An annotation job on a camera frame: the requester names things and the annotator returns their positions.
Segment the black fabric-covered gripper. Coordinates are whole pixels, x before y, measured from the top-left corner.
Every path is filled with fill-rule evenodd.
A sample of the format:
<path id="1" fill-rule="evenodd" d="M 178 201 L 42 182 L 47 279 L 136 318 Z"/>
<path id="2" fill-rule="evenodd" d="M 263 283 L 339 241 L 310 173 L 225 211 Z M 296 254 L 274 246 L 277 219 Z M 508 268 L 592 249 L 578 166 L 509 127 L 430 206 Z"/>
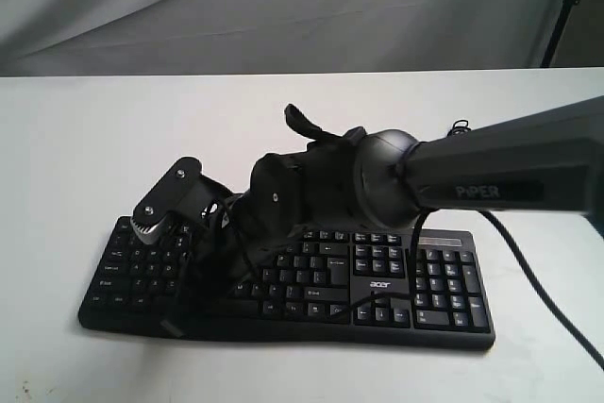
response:
<path id="1" fill-rule="evenodd" d="M 261 282 L 260 266 L 283 245 L 271 232 L 248 193 L 215 201 L 208 229 L 197 242 L 192 262 L 160 317 L 170 336 L 200 340 L 220 320 L 219 299 L 247 280 Z"/>

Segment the black silver piper robot arm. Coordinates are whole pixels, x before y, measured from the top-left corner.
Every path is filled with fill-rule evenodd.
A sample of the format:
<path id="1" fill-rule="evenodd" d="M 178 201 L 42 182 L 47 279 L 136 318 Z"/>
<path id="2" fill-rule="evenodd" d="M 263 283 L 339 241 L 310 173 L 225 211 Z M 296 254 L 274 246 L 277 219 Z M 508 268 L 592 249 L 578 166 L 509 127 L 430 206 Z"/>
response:
<path id="1" fill-rule="evenodd" d="M 234 193 L 178 160 L 135 210 L 181 264 L 151 297 L 157 333 L 226 342 L 486 349 L 495 339 L 476 249 L 436 210 L 578 213 L 603 228 L 603 101 L 421 142 L 324 131 L 288 106 L 302 152 L 270 153 Z"/>

